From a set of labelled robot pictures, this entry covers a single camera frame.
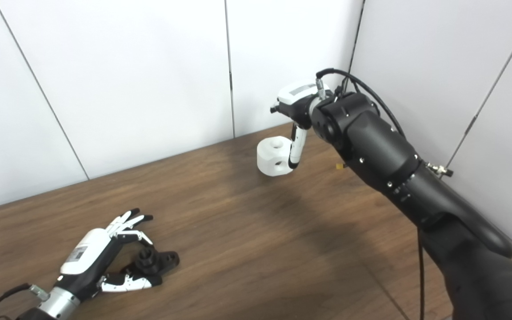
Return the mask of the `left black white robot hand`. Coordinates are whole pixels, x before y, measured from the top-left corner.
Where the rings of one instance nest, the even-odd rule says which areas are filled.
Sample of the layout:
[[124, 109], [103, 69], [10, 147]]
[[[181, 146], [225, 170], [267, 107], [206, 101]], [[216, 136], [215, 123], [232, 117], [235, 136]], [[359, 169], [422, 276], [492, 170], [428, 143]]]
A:
[[61, 265], [54, 286], [84, 302], [98, 293], [130, 292], [161, 285], [162, 277], [139, 275], [130, 268], [116, 274], [106, 273], [124, 245], [140, 242], [145, 248], [154, 247], [142, 231], [134, 229], [152, 219], [134, 208], [117, 216], [107, 227], [89, 231]]

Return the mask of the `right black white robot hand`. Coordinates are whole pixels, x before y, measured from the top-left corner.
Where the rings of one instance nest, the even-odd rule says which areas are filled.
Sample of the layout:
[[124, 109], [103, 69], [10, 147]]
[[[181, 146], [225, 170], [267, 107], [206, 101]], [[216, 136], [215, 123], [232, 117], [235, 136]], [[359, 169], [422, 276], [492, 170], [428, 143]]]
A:
[[317, 89], [315, 81], [297, 81], [280, 89], [276, 102], [270, 113], [285, 115], [293, 121], [291, 129], [291, 146], [288, 167], [296, 169], [300, 164], [301, 154], [312, 127], [311, 113], [321, 101], [331, 97], [333, 91], [328, 86]]

